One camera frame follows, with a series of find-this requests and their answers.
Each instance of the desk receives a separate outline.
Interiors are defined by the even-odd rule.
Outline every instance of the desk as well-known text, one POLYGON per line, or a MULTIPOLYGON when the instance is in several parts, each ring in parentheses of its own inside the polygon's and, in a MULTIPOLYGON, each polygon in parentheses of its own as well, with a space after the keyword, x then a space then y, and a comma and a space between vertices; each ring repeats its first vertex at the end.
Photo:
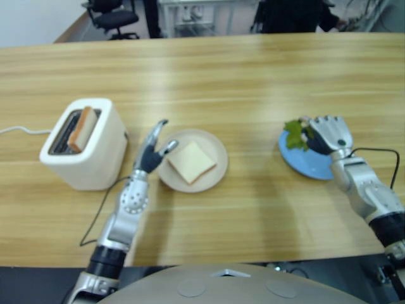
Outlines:
POLYGON ((179 6, 193 6, 193 5, 212 5, 214 6, 213 14, 213 25, 216 25, 217 16, 217 6, 228 4, 229 5, 229 16, 227 22, 226 34, 230 35, 232 30, 232 22, 234 20, 235 3, 240 2, 240 0, 159 0, 159 5, 163 9, 163 19, 165 20, 165 30, 168 38, 174 38, 175 36, 175 25, 173 22, 173 16, 170 14, 170 10, 178 8, 179 6))
MULTIPOLYGON (((403 34, 290 34, 106 41, 0 49, 0 129, 49 129, 77 98, 114 101, 130 134, 121 175, 161 118, 161 139, 185 128, 218 136, 225 178, 200 194, 150 176, 135 258, 174 265, 346 257, 382 246, 333 181, 311 180, 282 159, 285 121, 345 116, 356 146, 405 155, 403 34)), ((69 188, 38 155, 45 136, 0 136, 0 265, 84 267, 78 242, 102 192, 69 188)), ((359 153, 389 184, 391 154, 359 153)), ((405 162, 395 190, 405 201, 405 162)), ((114 208, 109 197, 90 238, 114 208)))

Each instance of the white toaster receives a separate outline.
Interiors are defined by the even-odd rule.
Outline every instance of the white toaster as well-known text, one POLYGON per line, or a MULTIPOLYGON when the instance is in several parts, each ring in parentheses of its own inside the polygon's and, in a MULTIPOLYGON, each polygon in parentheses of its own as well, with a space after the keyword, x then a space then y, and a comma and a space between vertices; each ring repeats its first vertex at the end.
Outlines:
POLYGON ((127 143, 127 130, 111 100, 83 98, 63 112, 39 159, 76 190, 102 190, 115 182, 127 143), (88 106, 94 109, 97 120, 85 148, 77 153, 69 147, 68 139, 88 106))

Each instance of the plate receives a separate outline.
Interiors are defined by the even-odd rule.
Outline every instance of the plate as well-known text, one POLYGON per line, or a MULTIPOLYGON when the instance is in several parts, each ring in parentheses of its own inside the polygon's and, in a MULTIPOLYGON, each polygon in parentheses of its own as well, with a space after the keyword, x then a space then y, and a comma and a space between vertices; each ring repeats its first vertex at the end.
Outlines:
POLYGON ((278 148, 284 160, 299 173, 313 179, 329 181, 333 179, 333 173, 330 170, 332 157, 322 155, 311 149, 303 151, 301 149, 288 149, 287 136, 289 133, 284 131, 278 138, 278 148))
POLYGON ((170 165, 167 158, 164 158, 157 171, 160 179, 167 186, 180 192, 197 193, 208 190, 221 181, 228 168, 228 153, 223 143, 216 136, 198 129, 181 130, 166 138, 161 148, 165 147, 172 140, 178 141, 178 146, 174 151, 182 149, 191 141, 195 141, 216 162, 216 166, 202 174, 195 182, 189 185, 177 173, 176 169, 170 165))

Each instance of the bread slice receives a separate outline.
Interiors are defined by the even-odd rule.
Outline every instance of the bread slice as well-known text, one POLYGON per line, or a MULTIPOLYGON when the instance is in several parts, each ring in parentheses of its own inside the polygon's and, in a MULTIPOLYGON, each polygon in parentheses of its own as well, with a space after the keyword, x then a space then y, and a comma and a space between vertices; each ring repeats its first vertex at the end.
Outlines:
POLYGON ((167 158, 188 184, 195 182, 203 173, 216 165, 216 162, 194 141, 188 143, 181 150, 170 153, 167 158))
POLYGON ((78 119, 76 129, 69 136, 68 146, 74 150, 74 152, 80 153, 84 150, 96 122, 97 115, 94 109, 91 106, 86 106, 78 119))

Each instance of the blue plate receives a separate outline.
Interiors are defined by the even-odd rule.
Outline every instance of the blue plate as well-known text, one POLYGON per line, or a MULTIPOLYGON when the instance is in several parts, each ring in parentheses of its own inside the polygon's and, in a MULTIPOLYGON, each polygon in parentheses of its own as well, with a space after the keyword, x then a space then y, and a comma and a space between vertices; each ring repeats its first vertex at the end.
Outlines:
POLYGON ((330 171, 332 158, 329 155, 319 154, 311 149, 303 151, 301 149, 288 149, 287 136, 289 133, 284 131, 278 138, 278 148, 284 160, 299 173, 313 179, 329 181, 333 179, 333 173, 330 171))

